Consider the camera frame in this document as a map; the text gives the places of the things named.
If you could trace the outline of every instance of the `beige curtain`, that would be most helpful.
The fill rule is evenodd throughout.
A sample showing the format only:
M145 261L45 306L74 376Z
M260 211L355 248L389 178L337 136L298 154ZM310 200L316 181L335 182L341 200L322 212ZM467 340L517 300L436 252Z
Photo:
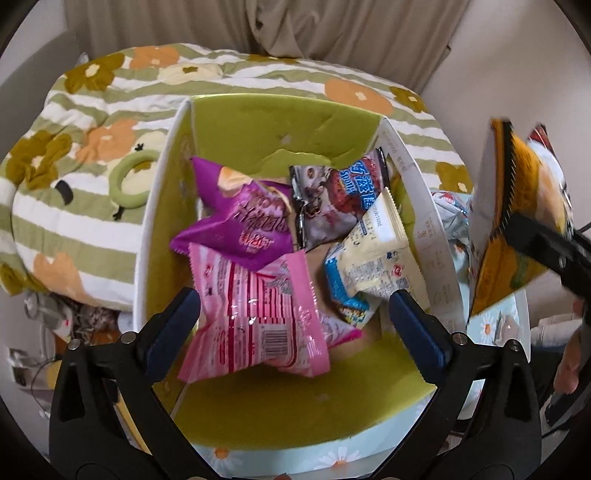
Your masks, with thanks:
M196 43L339 63L420 91L469 0L64 0L91 58Z

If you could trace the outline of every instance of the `floral blanket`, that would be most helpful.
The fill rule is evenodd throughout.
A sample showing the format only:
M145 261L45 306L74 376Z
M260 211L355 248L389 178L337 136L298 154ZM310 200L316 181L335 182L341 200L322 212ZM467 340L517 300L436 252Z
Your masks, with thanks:
M9 294L47 289L131 310L145 206L121 205L113 185L128 196L149 191L155 162L133 162L122 175L123 160L159 153L187 96L232 92L330 99L381 113L429 187L472 189L439 123L418 95L400 85L318 61L189 44L130 48L58 78L43 111L2 162L3 288Z

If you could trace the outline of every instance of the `barcode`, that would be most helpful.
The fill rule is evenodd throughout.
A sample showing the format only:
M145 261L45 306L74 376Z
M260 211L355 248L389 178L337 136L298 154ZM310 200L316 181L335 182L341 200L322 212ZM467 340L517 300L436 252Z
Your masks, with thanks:
M289 353L287 333L287 330L266 330L263 332L265 359L287 356Z
M399 290L408 290L409 288L408 279L406 277L399 278L396 281L396 288Z

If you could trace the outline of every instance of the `green ring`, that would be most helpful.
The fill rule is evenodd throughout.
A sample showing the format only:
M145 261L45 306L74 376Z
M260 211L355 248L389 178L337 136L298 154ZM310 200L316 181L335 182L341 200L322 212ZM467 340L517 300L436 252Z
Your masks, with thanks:
M124 157L109 176L109 197L111 200L123 208L137 208L145 205L150 191L136 194L123 193L121 184L133 168L146 161L157 161L159 156L160 152L156 150L142 150Z

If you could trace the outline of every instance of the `screw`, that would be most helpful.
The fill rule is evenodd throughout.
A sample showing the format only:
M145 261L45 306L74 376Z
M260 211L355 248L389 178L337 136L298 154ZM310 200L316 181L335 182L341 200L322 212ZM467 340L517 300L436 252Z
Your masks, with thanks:
M137 336L138 335L135 332L125 332L123 335L121 335L119 340L121 340L121 343L124 343L127 345L129 343L135 342L135 339L137 338Z
M82 342L78 338L74 338L73 340L68 343L68 350L76 350Z
M517 340L509 340L509 348L514 352L519 351L519 342Z
M458 345L466 345L468 343L468 337L461 332L454 333L452 339Z

